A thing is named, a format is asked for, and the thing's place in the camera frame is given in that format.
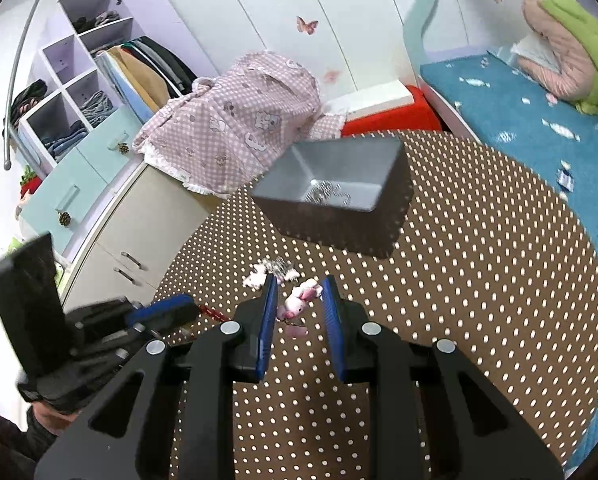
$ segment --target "pink pillow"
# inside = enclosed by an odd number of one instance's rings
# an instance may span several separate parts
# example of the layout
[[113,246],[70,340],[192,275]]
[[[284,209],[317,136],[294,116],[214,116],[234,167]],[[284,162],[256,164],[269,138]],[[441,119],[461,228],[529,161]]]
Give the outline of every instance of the pink pillow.
[[546,90],[564,101],[576,102],[590,95],[595,68],[576,38],[547,13],[538,0],[525,0],[525,20],[530,28],[548,40],[561,65],[557,74],[534,61],[519,57],[518,65]]

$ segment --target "pink butterfly decal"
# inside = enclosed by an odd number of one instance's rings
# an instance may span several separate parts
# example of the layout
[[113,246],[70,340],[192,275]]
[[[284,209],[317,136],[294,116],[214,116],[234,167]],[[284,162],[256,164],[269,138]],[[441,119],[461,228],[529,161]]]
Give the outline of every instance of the pink butterfly decal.
[[323,82],[328,85],[334,85],[341,75],[341,70],[329,70],[323,76]]
[[297,16],[297,30],[299,32],[306,32],[308,36],[311,36],[314,34],[317,25],[319,25],[319,22],[317,20],[314,20],[310,23],[306,23],[301,16]]

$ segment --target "red chain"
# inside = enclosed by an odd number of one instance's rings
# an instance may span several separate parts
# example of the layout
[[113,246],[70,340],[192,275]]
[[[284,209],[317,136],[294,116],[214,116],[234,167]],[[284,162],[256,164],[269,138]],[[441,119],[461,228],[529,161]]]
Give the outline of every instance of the red chain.
[[210,308],[207,305],[199,305],[199,310],[201,311],[202,314],[206,314],[207,316],[211,317],[215,321],[219,321],[221,323],[223,323],[225,321],[230,321],[230,318],[228,316],[225,316],[218,310],[215,310],[214,308]]

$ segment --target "red stool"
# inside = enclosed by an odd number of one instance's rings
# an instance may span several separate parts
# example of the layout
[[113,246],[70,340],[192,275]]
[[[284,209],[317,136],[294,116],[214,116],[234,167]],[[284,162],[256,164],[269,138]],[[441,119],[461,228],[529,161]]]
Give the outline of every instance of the red stool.
[[347,137],[376,130],[443,130],[439,118],[423,97],[423,92],[415,86],[408,85],[407,88],[415,100],[412,105],[349,121],[343,127],[341,136]]

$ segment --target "metal rail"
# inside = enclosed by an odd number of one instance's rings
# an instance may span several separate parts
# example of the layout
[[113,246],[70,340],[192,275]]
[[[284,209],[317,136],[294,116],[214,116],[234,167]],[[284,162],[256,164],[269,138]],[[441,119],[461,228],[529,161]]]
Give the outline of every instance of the metal rail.
[[39,0],[35,0],[32,4],[32,8],[30,9],[30,13],[28,15],[28,19],[26,20],[26,24],[23,27],[22,36],[20,37],[19,45],[17,46],[17,52],[15,53],[15,59],[12,63],[12,72],[10,72],[10,82],[8,83],[8,95],[6,101],[6,115],[5,115],[5,127],[4,127],[4,170],[10,170],[12,163],[10,162],[10,141],[14,144],[15,148],[19,150],[23,158],[28,162],[32,170],[37,173],[39,178],[42,180],[47,177],[46,173],[41,169],[41,166],[36,162],[33,155],[28,150],[28,147],[22,142],[19,138],[19,133],[12,126],[10,122],[10,108],[12,105],[12,92],[14,90],[15,85],[15,76],[17,75],[17,68],[19,67],[20,58],[22,56],[22,48],[23,43],[26,40],[26,35],[28,34],[28,29],[30,28],[30,23],[32,22],[32,17],[37,10],[37,6],[39,5]]

